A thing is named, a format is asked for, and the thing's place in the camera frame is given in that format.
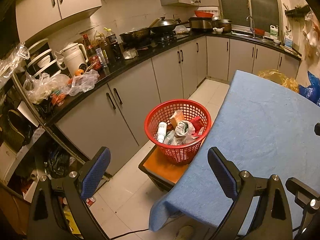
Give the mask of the dark window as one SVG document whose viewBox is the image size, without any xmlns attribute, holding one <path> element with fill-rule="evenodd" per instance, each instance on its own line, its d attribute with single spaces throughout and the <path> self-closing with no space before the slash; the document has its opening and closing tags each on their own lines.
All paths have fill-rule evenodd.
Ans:
<svg viewBox="0 0 320 240">
<path fill-rule="evenodd" d="M 278 0 L 219 0 L 221 15 L 232 25 L 252 27 L 269 32 L 270 26 L 280 27 Z"/>
</svg>

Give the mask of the lidded steel wok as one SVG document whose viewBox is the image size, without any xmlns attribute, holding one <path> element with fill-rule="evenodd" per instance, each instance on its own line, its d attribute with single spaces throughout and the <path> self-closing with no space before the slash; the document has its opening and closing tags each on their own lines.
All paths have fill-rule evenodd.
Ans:
<svg viewBox="0 0 320 240">
<path fill-rule="evenodd" d="M 181 22 L 180 20 L 167 20 L 165 17 L 155 19 L 149 26 L 153 33 L 169 33 L 179 25 L 188 24 L 189 22 Z"/>
</svg>

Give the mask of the blue plastic bag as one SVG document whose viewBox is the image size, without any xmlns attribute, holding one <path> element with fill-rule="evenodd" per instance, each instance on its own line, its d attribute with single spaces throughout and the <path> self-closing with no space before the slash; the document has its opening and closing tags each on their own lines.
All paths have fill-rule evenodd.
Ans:
<svg viewBox="0 0 320 240">
<path fill-rule="evenodd" d="M 311 72 L 308 71 L 308 78 L 310 81 L 310 85 L 308 87 L 304 87 L 302 85 L 298 85 L 299 94 L 308 100 L 315 103 L 317 106 L 320 106 L 320 83 L 319 78 L 314 76 Z"/>
</svg>

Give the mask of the yellow plastic bag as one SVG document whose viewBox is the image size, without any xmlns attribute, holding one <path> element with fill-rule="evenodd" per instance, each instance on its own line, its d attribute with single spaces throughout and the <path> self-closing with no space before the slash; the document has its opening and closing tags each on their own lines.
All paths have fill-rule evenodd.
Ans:
<svg viewBox="0 0 320 240">
<path fill-rule="evenodd" d="M 299 92 L 298 82 L 294 78 L 287 77 L 276 69 L 261 70 L 258 72 L 258 76 L 286 87 L 296 93 Z"/>
</svg>

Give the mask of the dark sauce bottle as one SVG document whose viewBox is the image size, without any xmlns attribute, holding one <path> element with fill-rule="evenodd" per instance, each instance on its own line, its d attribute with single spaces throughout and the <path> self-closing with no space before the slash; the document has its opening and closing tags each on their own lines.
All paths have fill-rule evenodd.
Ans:
<svg viewBox="0 0 320 240">
<path fill-rule="evenodd" d="M 117 41 L 117 36 L 116 34 L 112 31 L 111 28 L 104 28 L 104 31 L 106 31 L 106 40 L 108 44 L 108 51 L 110 52 L 110 59 L 113 62 L 119 62 L 123 61 L 123 54 L 121 52 L 120 45 Z"/>
</svg>

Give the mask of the white electric kettle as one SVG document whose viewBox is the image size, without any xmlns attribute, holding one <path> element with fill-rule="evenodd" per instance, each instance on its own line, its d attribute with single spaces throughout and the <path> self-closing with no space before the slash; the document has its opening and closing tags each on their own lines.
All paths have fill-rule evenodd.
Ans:
<svg viewBox="0 0 320 240">
<path fill-rule="evenodd" d="M 81 43 L 70 43 L 60 51 L 55 51 L 54 56 L 61 70 L 68 69 L 71 76 L 79 69 L 85 71 L 88 67 L 86 50 Z"/>
</svg>

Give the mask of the red white foot carton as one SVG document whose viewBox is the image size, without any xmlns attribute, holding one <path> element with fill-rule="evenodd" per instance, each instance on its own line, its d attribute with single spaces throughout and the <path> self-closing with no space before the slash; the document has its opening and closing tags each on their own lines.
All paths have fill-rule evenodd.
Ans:
<svg viewBox="0 0 320 240">
<path fill-rule="evenodd" d="M 200 116 L 197 116 L 190 120 L 193 125 L 195 131 L 193 132 L 193 136 L 198 137 L 201 136 L 204 132 L 204 122 L 202 121 Z"/>
</svg>

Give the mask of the clear plastic bags on counter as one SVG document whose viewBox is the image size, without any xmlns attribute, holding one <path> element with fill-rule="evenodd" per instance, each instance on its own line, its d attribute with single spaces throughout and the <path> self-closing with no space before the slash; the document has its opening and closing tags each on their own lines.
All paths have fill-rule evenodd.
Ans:
<svg viewBox="0 0 320 240">
<path fill-rule="evenodd" d="M 54 93 L 76 96 L 79 93 L 88 92 L 95 87 L 99 76 L 99 73 L 93 69 L 72 78 L 65 74 L 50 76 L 47 73 L 41 73 L 37 79 L 27 74 L 23 90 L 31 103 L 39 105 L 43 100 L 52 98 Z"/>
</svg>

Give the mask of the green white detergent jug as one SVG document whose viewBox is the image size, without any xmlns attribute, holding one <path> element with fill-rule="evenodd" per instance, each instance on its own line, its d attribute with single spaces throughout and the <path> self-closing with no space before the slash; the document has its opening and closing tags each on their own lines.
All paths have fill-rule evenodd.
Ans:
<svg viewBox="0 0 320 240">
<path fill-rule="evenodd" d="M 270 38 L 277 40 L 279 36 L 279 27 L 277 25 L 270 25 Z"/>
</svg>

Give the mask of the hanging white plastic bags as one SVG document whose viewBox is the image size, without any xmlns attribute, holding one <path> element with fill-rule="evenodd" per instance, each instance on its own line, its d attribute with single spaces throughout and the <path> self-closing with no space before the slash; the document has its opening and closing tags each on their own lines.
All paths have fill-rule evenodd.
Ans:
<svg viewBox="0 0 320 240">
<path fill-rule="evenodd" d="M 319 62 L 319 20 L 310 10 L 304 18 L 304 60 L 308 66 Z"/>
</svg>

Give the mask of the blue table cloth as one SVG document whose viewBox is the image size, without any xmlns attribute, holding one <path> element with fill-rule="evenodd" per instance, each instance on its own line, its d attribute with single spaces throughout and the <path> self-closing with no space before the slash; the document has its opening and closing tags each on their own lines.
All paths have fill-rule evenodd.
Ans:
<svg viewBox="0 0 320 240">
<path fill-rule="evenodd" d="M 230 208 L 207 160 L 217 147 L 239 170 L 282 182 L 294 177 L 319 190 L 319 107 L 270 80 L 237 71 L 197 155 L 177 184 L 151 208 L 149 229 L 158 231 L 182 212 L 216 227 Z"/>
</svg>

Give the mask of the red bowl at sink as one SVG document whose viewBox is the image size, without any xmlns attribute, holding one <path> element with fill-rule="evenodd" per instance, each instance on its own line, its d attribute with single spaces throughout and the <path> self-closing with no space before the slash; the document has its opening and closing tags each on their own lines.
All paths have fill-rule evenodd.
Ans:
<svg viewBox="0 0 320 240">
<path fill-rule="evenodd" d="M 256 35 L 259 35 L 259 36 L 264 36 L 265 35 L 265 31 L 262 30 L 262 29 L 255 28 L 254 32 L 255 32 Z"/>
</svg>

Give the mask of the grey base cabinets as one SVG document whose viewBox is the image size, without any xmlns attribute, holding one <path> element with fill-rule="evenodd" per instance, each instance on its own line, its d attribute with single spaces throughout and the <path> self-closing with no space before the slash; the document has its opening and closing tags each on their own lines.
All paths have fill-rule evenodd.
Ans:
<svg viewBox="0 0 320 240">
<path fill-rule="evenodd" d="M 101 146 L 111 150 L 109 174 L 115 174 L 147 142 L 144 120 L 160 103 L 186 99 L 207 77 L 231 81 L 237 70 L 257 74 L 277 69 L 296 77 L 300 60 L 267 46 L 203 36 L 148 56 L 146 60 L 65 103 L 54 126 L 86 157 Z"/>
</svg>

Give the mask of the red plastic mesh basket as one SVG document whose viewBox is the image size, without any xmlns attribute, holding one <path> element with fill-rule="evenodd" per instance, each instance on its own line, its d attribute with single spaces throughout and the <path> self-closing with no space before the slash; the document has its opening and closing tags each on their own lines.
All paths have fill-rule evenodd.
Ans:
<svg viewBox="0 0 320 240">
<path fill-rule="evenodd" d="M 147 137 L 173 164 L 190 163 L 212 126 L 208 110 L 193 100 L 175 99 L 161 103 L 146 117 Z"/>
</svg>

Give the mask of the white plastic bottle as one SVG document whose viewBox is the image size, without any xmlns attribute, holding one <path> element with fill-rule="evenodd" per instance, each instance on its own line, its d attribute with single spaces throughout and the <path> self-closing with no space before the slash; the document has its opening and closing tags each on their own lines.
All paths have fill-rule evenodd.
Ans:
<svg viewBox="0 0 320 240">
<path fill-rule="evenodd" d="M 157 129 L 157 141 L 160 142 L 160 143 L 163 143 L 166 134 L 167 134 L 167 123 L 166 122 L 160 122 L 158 124 L 158 129 Z"/>
</svg>

